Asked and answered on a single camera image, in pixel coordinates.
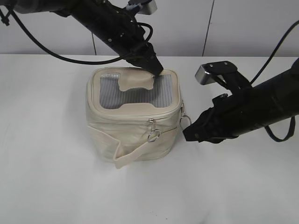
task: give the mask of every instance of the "white wall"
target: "white wall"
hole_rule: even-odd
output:
[[[299,20],[299,0],[215,0],[205,56],[268,56]],[[299,56],[299,26],[277,56]]]
[[[111,0],[123,7],[128,0]],[[213,0],[156,0],[158,11],[138,15],[154,28],[159,56],[201,56]],[[299,20],[298,0],[215,0],[205,56],[268,56],[288,27]],[[73,18],[53,13],[20,15],[32,34],[59,54],[93,55],[91,33]],[[299,55],[299,28],[278,56]],[[98,55],[115,53],[96,38]],[[0,53],[43,53],[12,20],[0,24]]]

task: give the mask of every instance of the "white table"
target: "white table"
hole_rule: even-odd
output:
[[[251,79],[266,58],[160,60],[179,74],[195,121],[226,92],[195,81],[200,64],[230,60]],[[275,58],[257,83],[294,61]],[[219,145],[187,143],[180,134],[168,156],[116,170],[98,159],[85,128],[85,85],[99,67],[45,55],[0,55],[1,224],[299,223],[298,128],[280,144],[263,129]],[[273,131],[283,137],[288,125],[280,122]]]

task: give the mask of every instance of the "d-ring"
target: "d-ring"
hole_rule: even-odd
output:
[[[156,129],[149,133],[148,142],[149,143],[155,142],[160,138],[160,136],[161,136],[161,131],[159,129]]]
[[[192,124],[192,122],[191,122],[191,118],[190,118],[188,115],[184,115],[184,116],[182,116],[181,119],[179,120],[179,125],[180,125],[181,129],[183,129],[183,130],[184,130],[184,128],[182,127],[182,120],[183,120],[184,118],[187,118],[187,119],[188,119],[188,121],[189,121],[189,126]]]

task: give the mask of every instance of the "insulated lunch bag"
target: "insulated lunch bag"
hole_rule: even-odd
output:
[[[166,156],[182,117],[177,74],[105,68],[87,84],[86,118],[100,158],[121,168]]]

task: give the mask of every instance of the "bag strap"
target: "bag strap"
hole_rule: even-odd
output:
[[[177,135],[178,128],[172,129],[170,131],[164,132],[161,134],[161,136],[154,142],[145,142],[143,145],[136,148],[133,152],[129,154],[125,154],[123,148],[121,147],[121,144],[118,145],[117,150],[115,152],[113,161],[117,169],[120,169],[135,160],[137,160],[141,155],[144,155],[146,153],[150,153],[158,147],[160,144],[162,144],[165,141],[170,141],[172,138],[174,138]]]
[[[129,154],[125,154],[123,147],[121,145],[121,142],[118,139],[113,138],[112,136],[106,134],[103,131],[100,131],[94,127],[88,126],[91,132],[91,137],[98,141],[100,138],[100,141],[107,145],[116,145],[116,151],[113,157],[113,162],[115,164],[115,167],[117,169],[120,169],[135,160],[137,160],[141,155],[144,155],[146,153],[150,153],[153,151],[153,149],[157,148],[160,144],[166,141],[170,141],[171,139],[175,138],[178,132],[178,128],[175,128],[173,130],[164,132],[161,134],[161,136],[155,141],[155,142],[145,142],[143,145],[139,146],[135,150],[133,150]]]

